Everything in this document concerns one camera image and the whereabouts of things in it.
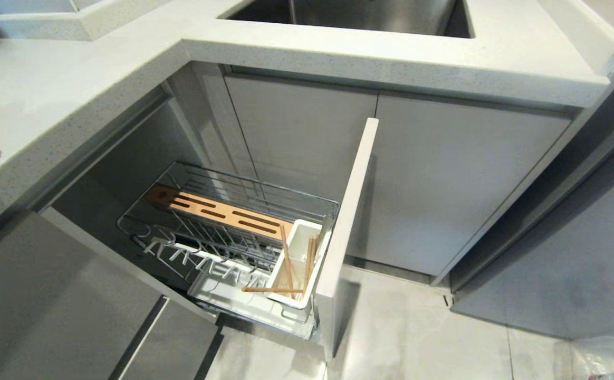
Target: countertop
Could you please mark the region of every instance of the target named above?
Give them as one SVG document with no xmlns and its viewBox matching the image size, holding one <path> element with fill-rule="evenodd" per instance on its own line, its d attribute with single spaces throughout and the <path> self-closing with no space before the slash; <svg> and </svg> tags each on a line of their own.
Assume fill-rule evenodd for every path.
<svg viewBox="0 0 614 380">
<path fill-rule="evenodd" d="M 608 86 L 536 0 L 466 0 L 474 39 L 220 20 L 174 0 L 92 42 L 0 40 L 0 215 L 191 60 L 591 106 Z"/>
</svg>

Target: gray cabinet door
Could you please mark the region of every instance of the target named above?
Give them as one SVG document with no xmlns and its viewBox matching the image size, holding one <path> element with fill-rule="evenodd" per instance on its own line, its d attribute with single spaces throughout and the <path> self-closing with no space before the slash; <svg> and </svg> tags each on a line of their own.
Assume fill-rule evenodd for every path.
<svg viewBox="0 0 614 380">
<path fill-rule="evenodd" d="M 261 181 L 340 202 L 376 91 L 225 77 Z"/>
<path fill-rule="evenodd" d="M 159 297 L 23 214 L 0 233 L 0 378 L 108 378 Z"/>
<path fill-rule="evenodd" d="M 192 380 L 217 327 L 169 301 L 122 377 L 123 380 Z"/>
<path fill-rule="evenodd" d="M 570 120 L 380 94 L 362 257 L 438 275 Z"/>
</svg>

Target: plastic bag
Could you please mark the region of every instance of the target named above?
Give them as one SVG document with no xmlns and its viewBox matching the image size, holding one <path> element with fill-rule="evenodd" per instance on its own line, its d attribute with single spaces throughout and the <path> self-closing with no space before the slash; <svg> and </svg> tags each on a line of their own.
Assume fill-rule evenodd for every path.
<svg viewBox="0 0 614 380">
<path fill-rule="evenodd" d="M 614 337 L 579 339 L 570 344 L 574 380 L 614 374 Z"/>
</svg>

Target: stainless steel sink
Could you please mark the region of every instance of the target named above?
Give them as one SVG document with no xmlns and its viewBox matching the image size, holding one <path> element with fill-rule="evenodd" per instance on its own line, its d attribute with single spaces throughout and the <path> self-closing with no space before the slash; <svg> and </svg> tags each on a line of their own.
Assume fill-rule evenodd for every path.
<svg viewBox="0 0 614 380">
<path fill-rule="evenodd" d="M 463 0 L 255 0 L 228 19 L 471 38 Z"/>
</svg>

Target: stainless steel rack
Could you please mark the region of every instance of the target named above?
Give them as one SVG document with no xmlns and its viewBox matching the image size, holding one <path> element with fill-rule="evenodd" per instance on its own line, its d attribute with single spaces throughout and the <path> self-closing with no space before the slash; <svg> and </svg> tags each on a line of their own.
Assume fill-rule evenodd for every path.
<svg viewBox="0 0 614 380">
<path fill-rule="evenodd" d="M 326 226 L 338 213 L 338 202 L 290 188 L 188 164 L 172 162 L 117 220 L 117 227 L 192 284 L 199 271 L 246 284 L 267 277 L 281 253 L 281 241 L 172 207 L 160 207 L 143 197 L 154 185 L 176 188 L 225 204 L 294 222 Z"/>
</svg>

